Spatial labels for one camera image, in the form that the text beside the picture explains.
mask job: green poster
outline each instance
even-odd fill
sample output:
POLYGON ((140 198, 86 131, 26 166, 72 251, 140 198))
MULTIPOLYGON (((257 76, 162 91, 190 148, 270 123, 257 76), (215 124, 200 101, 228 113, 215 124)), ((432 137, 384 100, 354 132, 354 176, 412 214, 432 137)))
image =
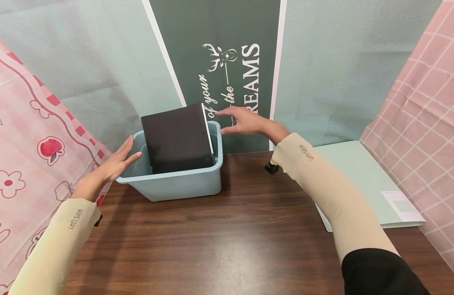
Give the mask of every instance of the green poster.
MULTIPOLYGON (((183 106, 204 103, 208 120, 231 105, 273 116, 285 0, 143 0, 183 106)), ((263 136, 223 137, 225 153, 269 150, 263 136)))

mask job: pink checkered fabric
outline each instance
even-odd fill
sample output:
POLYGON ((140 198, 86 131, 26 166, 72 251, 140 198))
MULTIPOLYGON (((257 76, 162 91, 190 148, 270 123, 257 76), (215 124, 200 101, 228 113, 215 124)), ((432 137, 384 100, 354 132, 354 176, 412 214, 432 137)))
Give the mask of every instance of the pink checkered fabric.
POLYGON ((75 183, 109 155, 0 41, 0 295, 75 183))
POLYGON ((454 271, 454 0, 436 12, 361 142, 454 271))

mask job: left hand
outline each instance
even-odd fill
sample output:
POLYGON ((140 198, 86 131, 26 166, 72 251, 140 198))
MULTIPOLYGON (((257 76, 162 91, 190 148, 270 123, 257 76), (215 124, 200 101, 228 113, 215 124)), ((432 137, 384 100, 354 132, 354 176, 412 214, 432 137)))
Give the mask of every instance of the left hand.
POLYGON ((73 199, 86 199, 96 202, 99 193, 106 183, 115 180, 130 164, 140 158, 141 152, 136 152, 127 159, 127 155, 134 145, 134 137, 129 136, 122 143, 117 152, 113 153, 102 165, 83 177, 71 196, 73 199))
POLYGON ((120 148, 112 154, 102 165, 96 168, 91 174, 94 174, 104 183, 114 181, 127 169, 133 162, 137 161, 141 152, 136 152, 127 159, 127 155, 134 145, 134 137, 129 136, 128 139, 122 143, 120 148))

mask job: white label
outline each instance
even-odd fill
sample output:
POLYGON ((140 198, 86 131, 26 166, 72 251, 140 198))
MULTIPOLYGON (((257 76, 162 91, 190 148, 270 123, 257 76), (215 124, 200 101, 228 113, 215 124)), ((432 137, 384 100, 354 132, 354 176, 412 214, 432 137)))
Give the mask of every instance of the white label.
POLYGON ((381 192, 403 222, 425 222, 425 219, 401 191, 381 192))

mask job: light blue backdrop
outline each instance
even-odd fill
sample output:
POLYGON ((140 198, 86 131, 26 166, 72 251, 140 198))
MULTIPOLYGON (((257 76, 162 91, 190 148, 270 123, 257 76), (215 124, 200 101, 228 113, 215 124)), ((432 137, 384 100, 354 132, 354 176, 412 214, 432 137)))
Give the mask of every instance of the light blue backdrop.
MULTIPOLYGON (((358 139, 439 0, 289 0, 275 119, 358 139)), ((110 149, 181 107, 141 0, 0 1, 0 38, 110 149)))

